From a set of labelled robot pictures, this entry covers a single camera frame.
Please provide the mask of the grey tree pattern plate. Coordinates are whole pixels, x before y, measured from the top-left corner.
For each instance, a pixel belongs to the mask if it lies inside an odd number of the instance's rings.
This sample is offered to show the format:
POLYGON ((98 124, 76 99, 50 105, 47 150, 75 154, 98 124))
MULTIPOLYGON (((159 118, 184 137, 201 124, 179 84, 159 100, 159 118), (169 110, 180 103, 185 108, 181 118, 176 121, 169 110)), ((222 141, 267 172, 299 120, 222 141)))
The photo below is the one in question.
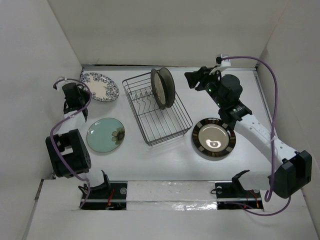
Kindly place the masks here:
POLYGON ((159 74, 164 79, 166 89, 167 89, 166 107, 170 108, 174 104, 175 97, 176 97, 176 88, 175 88, 174 78, 171 72, 165 67, 162 67, 159 70, 159 74))

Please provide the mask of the brown rim cream plate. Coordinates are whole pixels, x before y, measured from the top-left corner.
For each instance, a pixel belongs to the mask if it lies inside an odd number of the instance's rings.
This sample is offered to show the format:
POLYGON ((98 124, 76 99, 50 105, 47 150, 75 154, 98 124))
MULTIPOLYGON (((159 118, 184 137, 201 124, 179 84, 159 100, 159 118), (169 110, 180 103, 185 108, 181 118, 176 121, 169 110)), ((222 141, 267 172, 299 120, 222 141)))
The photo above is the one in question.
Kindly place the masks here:
POLYGON ((161 110, 166 108, 166 92, 164 88, 164 79, 159 72, 152 68, 150 72, 150 82, 154 99, 161 110))

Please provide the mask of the blue floral plate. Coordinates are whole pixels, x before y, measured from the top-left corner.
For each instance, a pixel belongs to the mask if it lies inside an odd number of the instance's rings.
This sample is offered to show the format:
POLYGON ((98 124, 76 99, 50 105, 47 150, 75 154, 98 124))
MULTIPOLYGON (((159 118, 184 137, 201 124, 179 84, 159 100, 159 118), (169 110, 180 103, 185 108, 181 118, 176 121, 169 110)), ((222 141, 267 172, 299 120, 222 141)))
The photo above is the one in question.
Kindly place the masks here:
POLYGON ((84 73, 80 81, 85 83, 87 87, 83 89, 91 92, 92 98, 99 102, 113 102, 120 94, 117 84, 109 77, 96 72, 84 73))

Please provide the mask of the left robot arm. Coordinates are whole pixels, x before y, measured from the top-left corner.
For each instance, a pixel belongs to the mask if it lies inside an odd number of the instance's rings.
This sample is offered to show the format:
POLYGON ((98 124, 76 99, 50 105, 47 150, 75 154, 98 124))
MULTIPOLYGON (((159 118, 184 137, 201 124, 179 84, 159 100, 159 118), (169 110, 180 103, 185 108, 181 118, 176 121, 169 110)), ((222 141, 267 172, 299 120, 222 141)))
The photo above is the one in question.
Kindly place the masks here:
POLYGON ((63 120, 56 123, 45 139, 53 172, 59 178, 75 177, 83 182, 78 188, 84 200, 108 198, 113 194, 110 180, 105 172, 103 181, 90 186, 85 176, 89 172, 92 162, 79 128, 88 118, 88 105, 91 95, 85 91, 85 85, 76 81, 59 81, 53 88, 64 94, 63 120))

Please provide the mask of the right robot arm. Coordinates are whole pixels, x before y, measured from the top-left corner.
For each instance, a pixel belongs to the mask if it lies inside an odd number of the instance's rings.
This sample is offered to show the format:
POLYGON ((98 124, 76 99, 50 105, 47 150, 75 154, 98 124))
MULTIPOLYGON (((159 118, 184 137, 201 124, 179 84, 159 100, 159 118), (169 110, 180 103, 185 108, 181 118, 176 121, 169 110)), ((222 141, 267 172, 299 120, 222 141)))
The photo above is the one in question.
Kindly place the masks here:
POLYGON ((242 197, 249 190, 267 190, 283 199, 307 185, 312 178, 312 156, 306 151, 296 151, 280 139, 274 130, 267 130, 252 111, 240 101, 243 88, 232 75, 222 75, 219 68, 201 67, 186 72, 190 89, 206 91, 217 104, 222 122, 246 138, 271 163, 271 173, 251 173, 244 170, 231 184, 231 191, 242 197))

